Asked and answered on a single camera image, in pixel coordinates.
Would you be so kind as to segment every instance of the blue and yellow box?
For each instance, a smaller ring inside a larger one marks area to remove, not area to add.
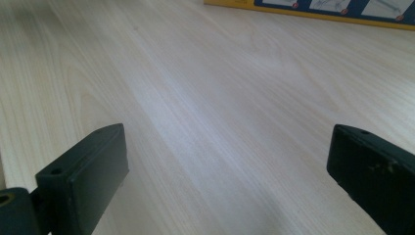
[[[415,0],[205,0],[205,4],[415,30]]]

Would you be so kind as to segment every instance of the black plastic part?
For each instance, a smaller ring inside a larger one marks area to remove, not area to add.
[[[414,155],[368,131],[338,124],[327,170],[387,234],[415,234]]]
[[[128,173],[122,124],[98,129],[36,174],[0,191],[0,235],[90,235]]]
[[[0,191],[0,234],[40,235],[30,195],[24,188]]]

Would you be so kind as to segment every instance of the tabletop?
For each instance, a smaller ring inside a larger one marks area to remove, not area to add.
[[[202,0],[0,2],[7,187],[122,122],[94,234],[383,234],[326,170],[336,123],[415,153],[415,32]]]

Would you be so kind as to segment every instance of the screw hole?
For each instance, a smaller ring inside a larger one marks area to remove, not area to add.
[[[7,201],[10,200],[10,197],[8,195],[2,195],[0,196],[0,205],[7,203]]]
[[[51,174],[61,174],[61,173],[62,173],[62,170],[60,168],[56,168],[51,171]]]

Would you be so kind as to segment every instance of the light wood surface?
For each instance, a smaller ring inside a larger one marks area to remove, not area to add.
[[[94,234],[383,234],[325,169],[335,123],[415,153],[414,32],[203,5],[0,1],[8,187],[123,122]]]

